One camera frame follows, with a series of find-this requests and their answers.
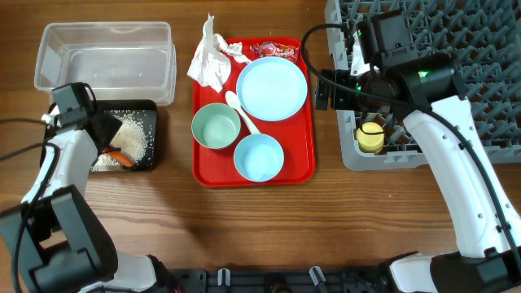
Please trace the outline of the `white rice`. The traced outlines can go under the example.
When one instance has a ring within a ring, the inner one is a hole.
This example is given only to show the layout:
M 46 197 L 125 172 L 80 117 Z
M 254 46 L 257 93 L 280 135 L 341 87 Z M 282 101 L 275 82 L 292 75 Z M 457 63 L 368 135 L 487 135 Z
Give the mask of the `white rice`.
M 132 168 L 125 168 L 103 153 L 97 158 L 90 171 L 93 173 L 115 171 L 145 171 L 151 168 L 153 128 L 145 121 L 144 110 L 107 110 L 107 113 L 122 122 L 109 147 L 120 148 L 133 162 Z

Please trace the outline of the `orange carrot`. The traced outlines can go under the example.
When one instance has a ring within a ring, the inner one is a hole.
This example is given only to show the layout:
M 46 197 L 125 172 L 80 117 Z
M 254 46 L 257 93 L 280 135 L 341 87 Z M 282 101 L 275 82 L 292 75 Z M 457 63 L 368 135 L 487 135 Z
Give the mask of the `orange carrot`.
M 117 163 L 121 164 L 125 168 L 132 168 L 134 166 L 134 162 L 123 152 L 121 152 L 120 148 L 105 148 L 103 150 L 103 154 L 109 156 L 112 160 L 115 160 Z

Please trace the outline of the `yellow cup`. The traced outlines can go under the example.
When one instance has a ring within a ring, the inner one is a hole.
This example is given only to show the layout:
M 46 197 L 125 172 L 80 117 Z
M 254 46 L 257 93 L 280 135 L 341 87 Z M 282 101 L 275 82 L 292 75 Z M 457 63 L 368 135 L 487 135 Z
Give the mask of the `yellow cup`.
M 366 122 L 355 132 L 359 149 L 365 153 L 378 154 L 383 149 L 383 128 L 374 122 Z

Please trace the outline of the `light blue bowl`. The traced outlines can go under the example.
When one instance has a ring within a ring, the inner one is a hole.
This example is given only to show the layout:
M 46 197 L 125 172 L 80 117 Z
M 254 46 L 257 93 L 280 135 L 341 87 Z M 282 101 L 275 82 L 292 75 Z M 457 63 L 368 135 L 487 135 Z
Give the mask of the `light blue bowl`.
M 263 133 L 251 134 L 235 147 L 233 161 L 241 177 L 253 182 L 265 182 L 280 173 L 285 155 L 275 138 Z

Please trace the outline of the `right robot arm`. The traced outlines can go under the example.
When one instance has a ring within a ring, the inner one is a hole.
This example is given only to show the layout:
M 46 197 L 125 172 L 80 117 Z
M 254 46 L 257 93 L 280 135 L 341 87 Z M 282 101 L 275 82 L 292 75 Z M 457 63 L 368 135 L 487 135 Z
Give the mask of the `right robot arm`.
M 401 12 L 339 24 L 346 50 L 360 46 L 363 73 L 317 73 L 316 106 L 389 106 L 420 147 L 447 204 L 455 252 L 416 251 L 380 266 L 386 292 L 502 292 L 520 284 L 520 217 L 479 139 L 466 85 L 443 53 L 420 56 Z

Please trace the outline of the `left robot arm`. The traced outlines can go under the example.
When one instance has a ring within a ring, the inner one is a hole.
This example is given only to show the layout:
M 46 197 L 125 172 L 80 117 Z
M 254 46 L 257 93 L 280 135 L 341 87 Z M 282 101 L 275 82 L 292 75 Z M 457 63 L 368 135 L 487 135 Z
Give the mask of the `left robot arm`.
M 1 213 L 14 291 L 179 292 L 154 256 L 118 252 L 84 193 L 90 168 L 121 126 L 105 113 L 58 114 L 57 134 L 39 142 L 46 156 L 20 204 Z

